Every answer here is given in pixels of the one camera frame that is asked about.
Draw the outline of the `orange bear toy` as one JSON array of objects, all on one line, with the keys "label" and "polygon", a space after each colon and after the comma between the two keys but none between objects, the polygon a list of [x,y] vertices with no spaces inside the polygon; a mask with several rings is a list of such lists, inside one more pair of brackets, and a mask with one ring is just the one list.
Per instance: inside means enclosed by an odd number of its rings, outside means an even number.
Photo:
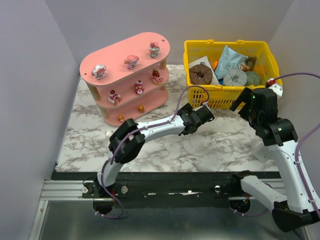
[{"label": "orange bear toy", "polygon": [[144,113],[145,112],[145,108],[142,105],[138,106],[138,112],[139,113]]},{"label": "orange bear toy", "polygon": [[119,114],[119,115],[117,116],[117,119],[118,119],[118,122],[119,122],[119,123],[123,123],[123,122],[125,121],[124,116],[123,116],[122,114]]}]

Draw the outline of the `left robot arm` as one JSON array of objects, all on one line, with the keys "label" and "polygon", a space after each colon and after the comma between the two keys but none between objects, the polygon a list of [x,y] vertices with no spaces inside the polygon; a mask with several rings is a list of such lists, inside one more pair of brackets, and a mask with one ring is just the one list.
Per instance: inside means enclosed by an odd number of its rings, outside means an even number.
[{"label": "left robot arm", "polygon": [[169,135],[189,135],[195,133],[205,123],[215,119],[210,108],[201,105],[197,108],[187,103],[173,115],[155,121],[136,122],[133,118],[125,120],[109,138],[108,160],[97,173],[94,185],[102,197],[112,186],[124,164],[133,161],[144,144]]}]

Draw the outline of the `pink flower-ring bunny toy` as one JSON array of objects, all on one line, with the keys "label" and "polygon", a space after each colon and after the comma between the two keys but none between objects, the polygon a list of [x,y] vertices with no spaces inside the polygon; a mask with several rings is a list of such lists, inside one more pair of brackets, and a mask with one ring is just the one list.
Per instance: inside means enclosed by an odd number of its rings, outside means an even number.
[{"label": "pink flower-ring bunny toy", "polygon": [[150,57],[153,59],[157,58],[159,55],[159,51],[160,51],[159,44],[157,42],[151,41],[149,45]]}]

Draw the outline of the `strawberry donut toy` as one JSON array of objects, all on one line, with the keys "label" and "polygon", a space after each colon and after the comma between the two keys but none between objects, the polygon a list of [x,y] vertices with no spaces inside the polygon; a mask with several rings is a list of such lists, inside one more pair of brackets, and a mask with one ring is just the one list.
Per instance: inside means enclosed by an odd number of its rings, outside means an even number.
[{"label": "strawberry donut toy", "polygon": [[151,81],[155,85],[161,85],[164,81],[163,77],[160,75],[159,71],[155,68],[152,69],[152,78]]}]

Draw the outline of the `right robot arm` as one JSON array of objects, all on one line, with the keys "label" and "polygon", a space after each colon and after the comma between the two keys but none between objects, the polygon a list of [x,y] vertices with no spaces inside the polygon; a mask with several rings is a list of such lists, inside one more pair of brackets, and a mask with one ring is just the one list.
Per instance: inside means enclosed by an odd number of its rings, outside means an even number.
[{"label": "right robot arm", "polygon": [[244,88],[229,108],[248,121],[277,165],[286,194],[263,183],[250,171],[232,176],[235,193],[247,193],[263,204],[283,232],[315,224],[320,220],[320,198],[306,171],[298,135],[292,122],[278,117],[278,95],[271,88]]}]

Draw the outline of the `red white bow toy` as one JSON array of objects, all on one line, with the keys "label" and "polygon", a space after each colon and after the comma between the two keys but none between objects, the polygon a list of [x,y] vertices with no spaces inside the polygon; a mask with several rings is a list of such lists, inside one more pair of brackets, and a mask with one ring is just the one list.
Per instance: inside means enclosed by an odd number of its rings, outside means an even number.
[{"label": "red white bow toy", "polygon": [[117,106],[119,103],[122,102],[121,95],[118,94],[114,89],[112,89],[109,93],[108,100],[110,103],[112,103],[114,106]]}]

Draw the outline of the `pink strawberry bear toy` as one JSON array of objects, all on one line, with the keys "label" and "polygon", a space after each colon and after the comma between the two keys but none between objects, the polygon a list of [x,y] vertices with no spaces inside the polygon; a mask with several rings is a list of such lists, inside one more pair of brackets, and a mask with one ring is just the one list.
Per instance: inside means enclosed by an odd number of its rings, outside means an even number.
[{"label": "pink strawberry bear toy", "polygon": [[143,92],[144,92],[144,87],[143,87],[143,83],[141,80],[137,80],[135,83],[134,83],[134,92],[137,94],[137,95],[141,95]]}]

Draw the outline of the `pink white hooded toy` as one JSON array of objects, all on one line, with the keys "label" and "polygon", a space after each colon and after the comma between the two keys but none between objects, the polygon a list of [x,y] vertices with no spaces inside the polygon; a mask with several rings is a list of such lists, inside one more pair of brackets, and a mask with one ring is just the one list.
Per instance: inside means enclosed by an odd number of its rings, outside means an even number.
[{"label": "pink white hooded toy", "polygon": [[105,78],[106,66],[104,64],[97,64],[91,71],[91,75],[97,80]]}]

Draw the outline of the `pink wide-eared toy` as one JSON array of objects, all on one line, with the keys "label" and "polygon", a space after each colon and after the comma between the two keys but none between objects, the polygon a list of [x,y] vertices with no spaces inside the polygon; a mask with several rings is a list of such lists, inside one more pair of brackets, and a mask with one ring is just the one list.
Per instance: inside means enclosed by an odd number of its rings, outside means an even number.
[{"label": "pink wide-eared toy", "polygon": [[132,70],[135,68],[139,60],[140,58],[137,55],[131,54],[125,58],[124,64],[126,65],[127,69]]}]

